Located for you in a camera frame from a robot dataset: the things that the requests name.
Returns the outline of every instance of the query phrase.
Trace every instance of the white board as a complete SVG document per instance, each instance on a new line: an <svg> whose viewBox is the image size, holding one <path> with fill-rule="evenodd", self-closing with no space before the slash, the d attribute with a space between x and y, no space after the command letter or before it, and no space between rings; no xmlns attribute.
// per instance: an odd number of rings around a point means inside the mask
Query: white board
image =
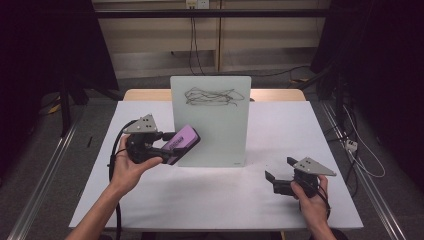
<svg viewBox="0 0 424 240"><path fill-rule="evenodd" d="M189 124L201 138L178 166L244 166L250 87L250 77L171 77L175 130Z"/></svg>

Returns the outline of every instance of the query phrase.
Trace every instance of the purple object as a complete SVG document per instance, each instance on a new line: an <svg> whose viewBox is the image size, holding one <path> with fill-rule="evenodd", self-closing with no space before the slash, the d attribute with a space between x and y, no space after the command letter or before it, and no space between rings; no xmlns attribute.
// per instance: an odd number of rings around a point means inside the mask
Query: purple object
<svg viewBox="0 0 424 240"><path fill-rule="evenodd" d="M180 160L188 151L190 151L198 142L200 136L197 134L190 125L185 125L175 136L169 140L162 149L165 150L178 150L183 151L182 154L178 154L177 157L171 157L165 164L174 165Z"/></svg>

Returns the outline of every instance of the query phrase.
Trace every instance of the human hand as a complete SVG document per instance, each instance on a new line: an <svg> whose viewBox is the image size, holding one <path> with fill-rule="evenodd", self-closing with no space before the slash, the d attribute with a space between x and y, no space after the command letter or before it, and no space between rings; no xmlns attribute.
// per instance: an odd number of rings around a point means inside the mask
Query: human hand
<svg viewBox="0 0 424 240"><path fill-rule="evenodd" d="M320 193L327 196L328 180L325 176L319 175ZM335 239L327 223L327 205L320 196L315 195L308 198L303 188L295 181L291 182L291 188L295 193L295 198L299 199L301 211L305 218L306 225L315 239Z"/></svg>
<svg viewBox="0 0 424 240"><path fill-rule="evenodd" d="M135 164L128 157L128 153L125 149L129 135L121 137L119 143L118 154L115 158L115 169L113 171L113 177L109 184L109 188L112 188L119 197L123 197L129 191L131 191L139 182L141 175L148 169L153 168L162 162L162 158L154 157L149 160Z"/></svg>

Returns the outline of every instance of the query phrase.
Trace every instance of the drawing on whiteboard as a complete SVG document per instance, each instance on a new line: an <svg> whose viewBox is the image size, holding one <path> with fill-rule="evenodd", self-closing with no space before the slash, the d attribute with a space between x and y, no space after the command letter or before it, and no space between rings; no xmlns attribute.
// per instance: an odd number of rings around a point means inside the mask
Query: drawing on whiteboard
<svg viewBox="0 0 424 240"><path fill-rule="evenodd" d="M184 93L187 98L186 104L197 106L224 106L234 104L237 101L244 100L244 96L234 89L223 91L205 91L197 87L193 87Z"/></svg>

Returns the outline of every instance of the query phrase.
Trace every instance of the white tabletop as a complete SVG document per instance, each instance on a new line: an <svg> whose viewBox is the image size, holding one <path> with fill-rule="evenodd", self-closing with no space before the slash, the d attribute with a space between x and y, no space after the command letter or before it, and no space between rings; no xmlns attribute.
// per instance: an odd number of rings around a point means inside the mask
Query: white tabletop
<svg viewBox="0 0 424 240"><path fill-rule="evenodd" d="M98 158L75 210L75 227L108 184L109 156L124 124L148 113L160 131L173 131L171 102L119 102ZM163 142L157 141L157 147ZM267 170L292 179L287 157L308 156L337 173L328 177L332 207L329 225L363 227L309 102L250 104L246 166L186 168L159 165L121 200L122 226L135 231L251 231L305 228L298 202L273 193ZM113 215L106 227L116 226Z"/></svg>

